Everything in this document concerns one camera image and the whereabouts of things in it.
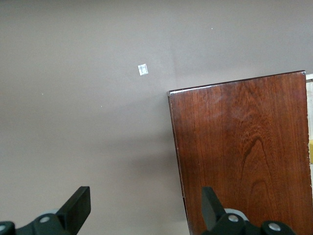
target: gray surface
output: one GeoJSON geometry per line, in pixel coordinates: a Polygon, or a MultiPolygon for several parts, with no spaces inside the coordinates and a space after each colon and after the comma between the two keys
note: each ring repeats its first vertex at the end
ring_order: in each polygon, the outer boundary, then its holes
{"type": "Polygon", "coordinates": [[[80,234],[187,235],[166,92],[313,73],[312,12],[311,0],[0,1],[0,220],[20,227],[90,186],[80,234]]]}

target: small white square paper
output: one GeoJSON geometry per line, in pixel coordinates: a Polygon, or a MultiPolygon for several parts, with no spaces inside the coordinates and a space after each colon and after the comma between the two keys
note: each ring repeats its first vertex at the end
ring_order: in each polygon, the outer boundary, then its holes
{"type": "Polygon", "coordinates": [[[139,69],[140,76],[148,74],[148,69],[147,69],[147,65],[146,64],[138,65],[138,69],[139,69]]]}

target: glossy brown wood panel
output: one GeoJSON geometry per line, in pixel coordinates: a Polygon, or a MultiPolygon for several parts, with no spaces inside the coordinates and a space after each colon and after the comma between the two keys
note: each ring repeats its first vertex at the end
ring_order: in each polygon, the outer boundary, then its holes
{"type": "Polygon", "coordinates": [[[305,75],[277,74],[168,92],[190,234],[205,230],[201,188],[260,226],[313,234],[305,75]]]}

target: silver screw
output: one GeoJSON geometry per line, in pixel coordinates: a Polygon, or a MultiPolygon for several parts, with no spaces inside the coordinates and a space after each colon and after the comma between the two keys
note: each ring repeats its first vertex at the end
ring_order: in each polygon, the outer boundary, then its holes
{"type": "Polygon", "coordinates": [[[41,218],[40,220],[39,220],[39,222],[40,223],[45,223],[45,222],[47,222],[47,221],[49,221],[49,217],[48,216],[46,216],[46,217],[43,217],[43,218],[41,218]]]}
{"type": "Polygon", "coordinates": [[[238,217],[235,216],[235,215],[233,215],[233,214],[231,214],[231,215],[228,217],[228,219],[229,219],[231,222],[235,222],[235,223],[239,221],[238,217]]]}
{"type": "Polygon", "coordinates": [[[274,231],[278,231],[278,232],[281,231],[281,228],[280,228],[280,226],[278,224],[270,223],[270,224],[268,224],[268,226],[269,226],[270,229],[272,229],[274,231]]]}

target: screw head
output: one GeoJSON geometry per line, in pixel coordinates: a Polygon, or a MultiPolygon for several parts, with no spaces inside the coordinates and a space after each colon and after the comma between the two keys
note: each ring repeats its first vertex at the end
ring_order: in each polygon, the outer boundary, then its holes
{"type": "Polygon", "coordinates": [[[41,218],[41,219],[39,220],[39,222],[40,222],[40,223],[45,223],[45,222],[47,222],[47,221],[49,221],[49,220],[50,220],[50,218],[49,218],[48,216],[45,216],[45,217],[41,218]]]}
{"type": "Polygon", "coordinates": [[[228,219],[229,219],[231,222],[235,222],[235,223],[239,221],[238,217],[235,216],[235,215],[233,215],[233,214],[231,214],[231,215],[228,217],[228,219]]]}
{"type": "Polygon", "coordinates": [[[275,223],[270,223],[268,224],[268,227],[274,231],[281,231],[281,228],[278,224],[275,224],[275,223]]]}

